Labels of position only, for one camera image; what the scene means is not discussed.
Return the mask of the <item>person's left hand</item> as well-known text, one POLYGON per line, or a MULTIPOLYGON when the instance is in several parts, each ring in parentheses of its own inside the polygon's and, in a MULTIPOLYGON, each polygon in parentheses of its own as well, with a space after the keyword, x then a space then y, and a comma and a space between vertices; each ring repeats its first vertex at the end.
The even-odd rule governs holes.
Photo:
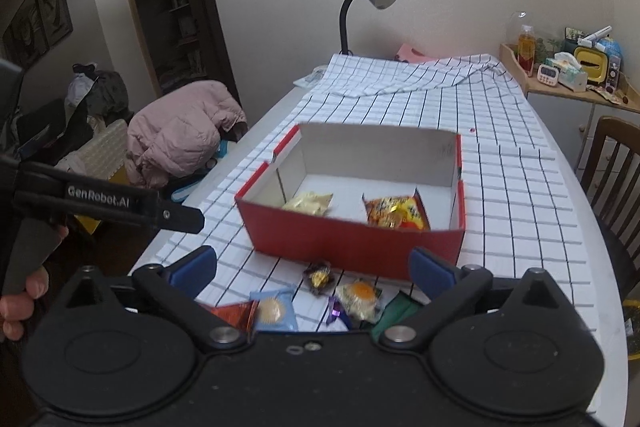
MULTIPOLYGON (((55 251, 68 235, 68 228, 58 226, 55 239, 52 237, 53 230, 46 225, 46 236, 49 237, 45 244, 43 239, 37 239, 35 232, 35 221, 27 221, 18 233, 17 242, 12 251, 12 260, 25 256, 39 256, 46 259, 52 251, 55 251)), ((32 316, 35 309, 35 301, 41 298, 49 289, 49 273, 43 265, 39 265, 34 272, 25 275, 23 281, 24 288, 16 294, 6 294, 1 298, 1 326, 2 333, 6 339, 20 340, 24 333, 23 322, 32 316)))

